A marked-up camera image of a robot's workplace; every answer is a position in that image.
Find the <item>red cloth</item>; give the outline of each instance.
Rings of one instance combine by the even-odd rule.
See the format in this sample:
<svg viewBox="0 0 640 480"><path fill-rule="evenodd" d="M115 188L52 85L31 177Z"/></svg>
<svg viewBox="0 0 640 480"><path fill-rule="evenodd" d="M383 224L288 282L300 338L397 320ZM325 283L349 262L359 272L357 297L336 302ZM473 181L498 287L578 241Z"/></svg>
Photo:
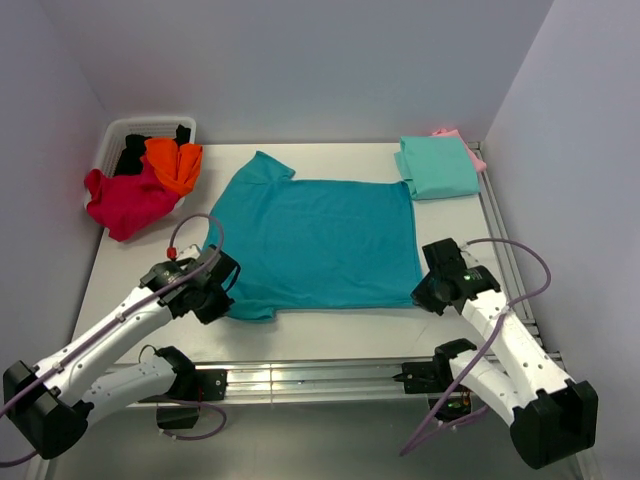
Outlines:
<svg viewBox="0 0 640 480"><path fill-rule="evenodd" d="M180 199L180 195L160 183L146 156L140 160L143 164L140 175L108 178L94 169L84 179L91 193L87 212L119 242L164 217Z"/></svg>

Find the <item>orange cloth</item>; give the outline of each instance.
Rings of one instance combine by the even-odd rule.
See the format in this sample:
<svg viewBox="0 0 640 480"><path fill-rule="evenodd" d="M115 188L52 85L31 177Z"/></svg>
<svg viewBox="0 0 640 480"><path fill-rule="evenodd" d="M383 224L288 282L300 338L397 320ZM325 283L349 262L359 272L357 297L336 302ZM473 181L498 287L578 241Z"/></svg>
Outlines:
<svg viewBox="0 0 640 480"><path fill-rule="evenodd" d="M144 144L160 183L181 197L191 193L200 175L202 146L185 143L178 147L171 138L160 137L150 138Z"/></svg>

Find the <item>laundry basket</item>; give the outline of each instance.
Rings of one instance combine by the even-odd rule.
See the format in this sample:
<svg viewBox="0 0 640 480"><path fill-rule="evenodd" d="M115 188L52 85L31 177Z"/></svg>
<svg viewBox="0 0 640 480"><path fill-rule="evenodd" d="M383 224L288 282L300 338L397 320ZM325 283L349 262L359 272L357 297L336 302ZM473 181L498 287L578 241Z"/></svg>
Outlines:
<svg viewBox="0 0 640 480"><path fill-rule="evenodd" d="M130 134L145 135L147 137L169 137L176 136L178 125L191 129L189 142L194 143L196 138L196 121L189 117L136 117L116 120L112 122L104 134L104 139L100 145L100 150L96 157L93 168L97 168L107 177L113 177L118 164L118 158L125 148L125 137ZM91 194L87 191L84 198L84 208L91 201ZM171 213L184 203L182 197L173 207Z"/></svg>

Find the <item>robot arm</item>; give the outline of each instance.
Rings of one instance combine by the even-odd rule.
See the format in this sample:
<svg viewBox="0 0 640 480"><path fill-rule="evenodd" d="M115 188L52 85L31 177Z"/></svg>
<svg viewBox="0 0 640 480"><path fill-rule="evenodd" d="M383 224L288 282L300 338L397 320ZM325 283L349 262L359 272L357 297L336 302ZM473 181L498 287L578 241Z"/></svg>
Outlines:
<svg viewBox="0 0 640 480"><path fill-rule="evenodd" d="M491 349L506 375L484 359L469 370L477 348L459 339L436 349L441 386L469 370L460 383L509 425L516 450L532 468L593 446L598 407L593 387L576 383L548 357L509 309L496 279L483 266L467 267L452 239L426 245L423 253L429 274L412 293L416 304L439 315L453 306L485 340L505 314Z"/></svg>
<svg viewBox="0 0 640 480"><path fill-rule="evenodd" d="M195 248L185 254L180 260L155 265L116 309L59 352L34 367L17 362L4 373L8 403L38 379L42 381L46 372L57 371L7 412L42 458L57 457L73 446L90 425L136 401L165 394L195 399L195 366L173 347L158 350L149 362L104 375L131 347L172 319L193 311L202 323L208 324L228 311L233 300L226 290L233 285L240 266L225 253L218 254L214 247L197 258L193 258ZM177 288L166 288L196 269L199 273ZM234 272L225 290L223 284ZM122 316L121 312L160 291L166 293L126 318ZM119 320L117 325L90 341L114 319ZM90 345L81 349L88 341ZM78 349L82 352L73 360L62 362Z"/></svg>

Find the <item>teal t-shirt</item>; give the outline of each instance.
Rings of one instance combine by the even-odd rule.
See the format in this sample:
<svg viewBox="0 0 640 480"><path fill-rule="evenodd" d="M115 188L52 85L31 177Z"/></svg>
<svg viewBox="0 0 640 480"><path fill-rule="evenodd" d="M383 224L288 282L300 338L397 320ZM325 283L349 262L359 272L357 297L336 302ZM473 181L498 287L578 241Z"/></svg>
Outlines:
<svg viewBox="0 0 640 480"><path fill-rule="evenodd" d="M405 183L292 180L263 152L213 207L223 250L242 271L229 316L264 321L280 309L409 307L422 279ZM215 244L210 229L205 246Z"/></svg>

